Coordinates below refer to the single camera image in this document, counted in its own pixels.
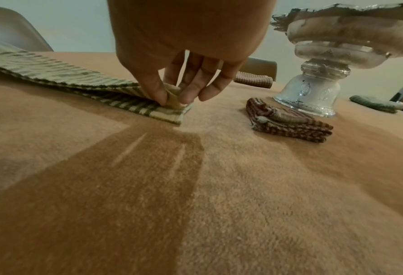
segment ornate silver bowl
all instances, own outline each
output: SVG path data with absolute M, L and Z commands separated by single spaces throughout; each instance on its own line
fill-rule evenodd
M 331 117 L 337 82 L 350 68 L 374 68 L 403 56 L 403 4 L 360 8 L 334 4 L 274 15 L 274 30 L 286 33 L 295 55 L 306 59 L 275 101 L 305 113 Z

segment striped cloth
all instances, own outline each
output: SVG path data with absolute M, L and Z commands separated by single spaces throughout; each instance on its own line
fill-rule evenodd
M 253 130 L 323 143 L 332 134 L 333 126 L 291 108 L 277 108 L 260 98 L 250 98 L 246 110 Z
M 168 102 L 162 107 L 148 99 L 136 82 L 109 77 L 8 45 L 0 45 L 0 72 L 178 125 L 191 108 L 191 105 L 179 103 L 180 89 L 175 86 L 165 84 Z
M 236 83 L 267 89 L 270 89 L 273 85 L 272 77 L 255 75 L 248 72 L 238 72 L 233 81 Z
M 403 109 L 403 104 L 393 101 L 383 101 L 370 96 L 351 96 L 350 100 L 352 102 L 358 103 L 360 105 L 366 106 L 371 109 L 378 111 L 383 111 L 387 113 L 397 113 L 398 110 Z

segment green striped cloth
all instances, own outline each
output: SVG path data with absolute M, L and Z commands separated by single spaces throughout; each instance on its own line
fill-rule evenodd
M 387 113 L 396 113 L 403 109 L 402 103 L 383 101 L 371 96 L 351 96 L 352 102 Z
M 109 77 L 9 45 L 0 45 L 0 72 L 175 124 L 181 124 L 183 115 L 191 108 L 191 105 L 178 102 L 180 89 L 175 86 L 165 84 L 168 102 L 162 107 L 146 98 L 136 82 Z

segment chair backrest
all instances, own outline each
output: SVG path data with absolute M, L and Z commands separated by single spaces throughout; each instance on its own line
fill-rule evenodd
M 53 52 L 28 20 L 14 10 L 0 7 L 0 43 L 30 52 Z
M 269 76 L 275 81 L 277 78 L 277 63 L 275 61 L 249 57 L 244 65 L 242 65 L 240 71 L 255 75 Z

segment finger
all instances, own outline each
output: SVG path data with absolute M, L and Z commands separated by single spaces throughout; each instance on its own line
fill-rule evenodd
M 189 53 L 187 65 L 185 66 L 185 71 L 183 72 L 182 81 L 179 84 L 179 88 L 184 90 L 191 83 L 202 64 L 202 55 Z
M 200 91 L 205 88 L 215 76 L 219 63 L 219 59 L 204 57 L 203 63 L 194 79 L 179 95 L 179 101 L 182 104 L 189 104 L 194 101 Z
M 161 106 L 167 103 L 168 95 L 164 88 L 164 83 L 156 72 L 133 72 L 132 75 L 138 81 L 144 95 L 148 99 L 155 100 Z
M 200 101 L 206 101 L 222 92 L 235 78 L 244 62 L 245 61 L 238 63 L 224 62 L 221 73 L 215 78 L 214 81 L 212 81 L 211 84 L 209 84 L 209 86 L 200 91 L 198 94 L 198 99 Z
M 185 51 L 179 52 L 170 65 L 165 68 L 163 81 L 176 86 L 179 79 L 180 70 L 185 62 Z

